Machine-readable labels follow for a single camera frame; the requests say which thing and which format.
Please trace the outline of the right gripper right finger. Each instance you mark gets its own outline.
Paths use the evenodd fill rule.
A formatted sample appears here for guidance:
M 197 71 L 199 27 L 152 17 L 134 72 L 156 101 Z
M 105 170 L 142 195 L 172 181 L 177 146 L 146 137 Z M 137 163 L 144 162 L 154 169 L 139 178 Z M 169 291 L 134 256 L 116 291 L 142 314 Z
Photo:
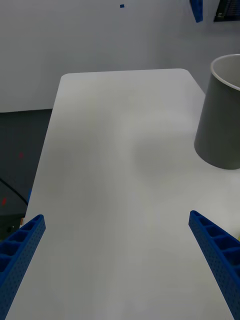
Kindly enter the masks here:
M 240 242 L 195 210 L 188 225 L 235 320 L 240 319 Z

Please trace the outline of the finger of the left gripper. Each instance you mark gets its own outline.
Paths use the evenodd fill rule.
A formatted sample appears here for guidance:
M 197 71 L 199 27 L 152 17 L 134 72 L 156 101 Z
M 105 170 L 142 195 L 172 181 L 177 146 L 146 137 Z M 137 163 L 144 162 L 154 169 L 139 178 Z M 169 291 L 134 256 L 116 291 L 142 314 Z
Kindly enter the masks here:
M 196 23 L 203 21 L 203 0 L 190 0 L 191 10 Z

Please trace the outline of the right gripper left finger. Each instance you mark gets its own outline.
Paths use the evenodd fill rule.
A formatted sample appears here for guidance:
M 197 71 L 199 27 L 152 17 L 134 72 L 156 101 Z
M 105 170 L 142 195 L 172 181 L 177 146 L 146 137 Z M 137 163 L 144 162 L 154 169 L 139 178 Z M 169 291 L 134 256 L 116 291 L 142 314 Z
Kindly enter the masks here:
M 10 310 L 45 230 L 44 216 L 39 214 L 0 243 L 1 320 Z

